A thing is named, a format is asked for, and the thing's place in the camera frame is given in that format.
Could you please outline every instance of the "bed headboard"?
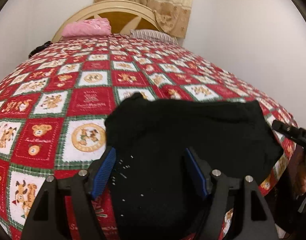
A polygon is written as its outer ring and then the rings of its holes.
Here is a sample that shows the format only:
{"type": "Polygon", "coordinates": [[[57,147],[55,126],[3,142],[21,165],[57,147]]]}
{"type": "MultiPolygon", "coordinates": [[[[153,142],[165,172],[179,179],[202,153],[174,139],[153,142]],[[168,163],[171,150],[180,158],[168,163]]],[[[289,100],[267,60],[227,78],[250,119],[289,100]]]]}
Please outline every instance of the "bed headboard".
{"type": "Polygon", "coordinates": [[[158,26],[154,12],[139,3],[124,0],[106,0],[83,8],[66,20],[54,35],[52,42],[61,39],[63,28],[71,22],[93,18],[107,18],[112,33],[130,34],[130,30],[150,29],[163,32],[158,26]]]}

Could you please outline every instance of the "red and white checkered quilt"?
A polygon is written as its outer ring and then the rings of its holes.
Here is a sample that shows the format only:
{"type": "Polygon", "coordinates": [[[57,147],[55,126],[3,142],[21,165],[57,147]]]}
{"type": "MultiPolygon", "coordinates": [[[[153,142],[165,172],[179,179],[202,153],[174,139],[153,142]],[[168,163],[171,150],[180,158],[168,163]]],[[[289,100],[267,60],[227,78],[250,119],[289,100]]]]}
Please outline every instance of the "red and white checkered quilt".
{"type": "MultiPolygon", "coordinates": [[[[0,224],[13,239],[19,239],[45,177],[72,176],[99,159],[106,116],[137,91],[148,100],[258,100],[270,125],[278,119],[296,126],[265,93],[176,45],[124,35],[55,43],[0,83],[0,224]]],[[[284,154],[260,185],[263,195],[295,148],[275,135],[284,154]]],[[[79,239],[66,202],[72,236],[79,239]]],[[[107,239],[118,239],[109,191],[93,205],[107,239]]]]}

